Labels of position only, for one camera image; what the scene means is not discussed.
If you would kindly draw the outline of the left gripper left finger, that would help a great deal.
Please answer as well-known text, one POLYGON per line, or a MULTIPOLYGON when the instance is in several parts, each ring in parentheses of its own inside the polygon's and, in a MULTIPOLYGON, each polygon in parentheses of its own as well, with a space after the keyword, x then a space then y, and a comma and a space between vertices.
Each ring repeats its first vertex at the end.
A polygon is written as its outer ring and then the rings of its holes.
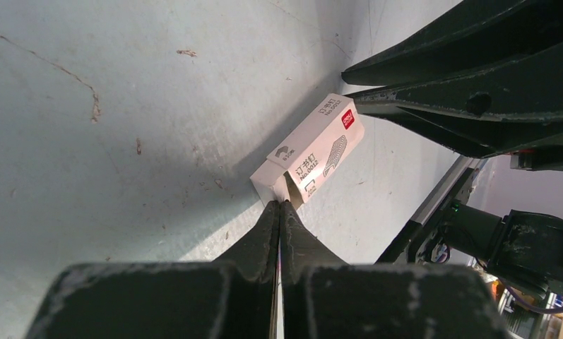
POLYGON ((28 338, 273 338, 280 205, 212 261, 82 263, 48 289, 28 338))

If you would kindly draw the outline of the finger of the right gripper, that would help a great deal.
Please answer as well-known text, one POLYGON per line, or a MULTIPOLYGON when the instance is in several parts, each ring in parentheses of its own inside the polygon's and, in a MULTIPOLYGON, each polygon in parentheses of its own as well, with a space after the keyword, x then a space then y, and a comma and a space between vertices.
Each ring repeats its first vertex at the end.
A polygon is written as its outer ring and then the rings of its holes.
POLYGON ((563 1, 462 1, 404 41, 344 70, 352 85, 432 80, 563 42, 563 1))
POLYGON ((486 69, 354 93, 363 116, 384 119, 474 158, 563 158, 563 42, 486 69))

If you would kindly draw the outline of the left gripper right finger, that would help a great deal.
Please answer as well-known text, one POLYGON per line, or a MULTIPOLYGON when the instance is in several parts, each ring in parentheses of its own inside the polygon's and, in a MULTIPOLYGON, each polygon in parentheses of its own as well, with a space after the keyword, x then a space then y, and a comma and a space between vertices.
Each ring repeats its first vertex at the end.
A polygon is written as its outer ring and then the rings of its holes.
POLYGON ((506 338, 489 290, 453 265, 349 265, 280 204, 286 338, 506 338))

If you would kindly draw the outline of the small white staple box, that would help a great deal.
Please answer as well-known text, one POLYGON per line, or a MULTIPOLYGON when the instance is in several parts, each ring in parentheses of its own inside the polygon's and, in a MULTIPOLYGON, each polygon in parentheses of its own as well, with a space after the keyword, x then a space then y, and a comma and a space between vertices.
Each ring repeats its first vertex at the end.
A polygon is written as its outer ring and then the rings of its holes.
POLYGON ((354 100, 331 93, 266 157, 250 180, 261 202, 305 204, 363 139, 354 100))

